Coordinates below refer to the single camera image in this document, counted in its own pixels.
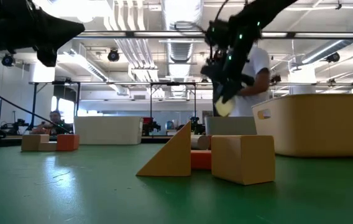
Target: white box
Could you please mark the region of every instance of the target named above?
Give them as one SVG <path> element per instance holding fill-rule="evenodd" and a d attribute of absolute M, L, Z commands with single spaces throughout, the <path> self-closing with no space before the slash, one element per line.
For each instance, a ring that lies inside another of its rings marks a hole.
<path fill-rule="evenodd" d="M 140 144 L 143 118 L 137 116 L 75 117 L 75 134 L 80 144 Z"/>

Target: window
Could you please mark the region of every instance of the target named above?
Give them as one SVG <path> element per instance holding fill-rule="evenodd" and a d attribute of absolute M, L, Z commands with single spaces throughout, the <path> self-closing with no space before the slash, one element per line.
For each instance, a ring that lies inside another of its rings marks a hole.
<path fill-rule="evenodd" d="M 75 104 L 70 100 L 59 99 L 58 110 L 62 119 L 65 120 L 66 124 L 71 124 L 74 122 L 75 118 Z"/>
<path fill-rule="evenodd" d="M 58 98 L 56 96 L 53 96 L 51 101 L 51 111 L 57 110 L 57 106 L 58 106 L 57 104 L 58 104 Z"/>

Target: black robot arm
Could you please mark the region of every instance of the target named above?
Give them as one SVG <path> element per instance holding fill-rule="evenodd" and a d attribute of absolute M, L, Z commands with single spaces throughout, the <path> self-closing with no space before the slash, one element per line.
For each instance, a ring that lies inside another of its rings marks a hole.
<path fill-rule="evenodd" d="M 254 78 L 241 74 L 254 42 L 261 38 L 261 30 L 297 0 L 256 0 L 244 7 L 229 20 L 211 21 L 206 32 L 206 42 L 217 46 L 218 57 L 210 58 L 201 73 L 213 81 L 217 102 L 230 100 L 243 88 L 242 83 L 252 86 Z"/>
<path fill-rule="evenodd" d="M 0 0 L 0 51 L 32 47 L 44 65 L 54 67 L 57 50 L 83 31 L 83 24 L 48 15 L 32 0 Z"/>

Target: security camera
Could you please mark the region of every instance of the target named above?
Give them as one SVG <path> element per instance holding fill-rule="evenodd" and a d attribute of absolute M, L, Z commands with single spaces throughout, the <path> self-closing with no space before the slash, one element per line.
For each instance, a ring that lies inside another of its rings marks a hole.
<path fill-rule="evenodd" d="M 111 62 L 117 62 L 120 59 L 120 55 L 118 53 L 118 49 L 111 49 L 108 55 L 108 59 Z"/>
<path fill-rule="evenodd" d="M 2 58 L 1 63 L 5 67 L 13 67 L 15 65 L 15 59 L 12 55 L 5 55 Z"/>
<path fill-rule="evenodd" d="M 339 56 L 339 53 L 335 52 L 332 55 L 329 55 L 328 57 L 326 57 L 325 60 L 328 63 L 331 63 L 331 62 L 338 62 L 340 58 L 341 57 Z"/>

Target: beige plastic bin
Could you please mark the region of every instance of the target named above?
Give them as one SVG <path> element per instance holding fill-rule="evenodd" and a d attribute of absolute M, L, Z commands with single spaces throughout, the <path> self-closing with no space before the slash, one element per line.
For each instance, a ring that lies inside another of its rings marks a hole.
<path fill-rule="evenodd" d="M 259 135 L 272 135 L 277 154 L 353 156 L 353 94 L 291 95 L 253 106 Z"/>

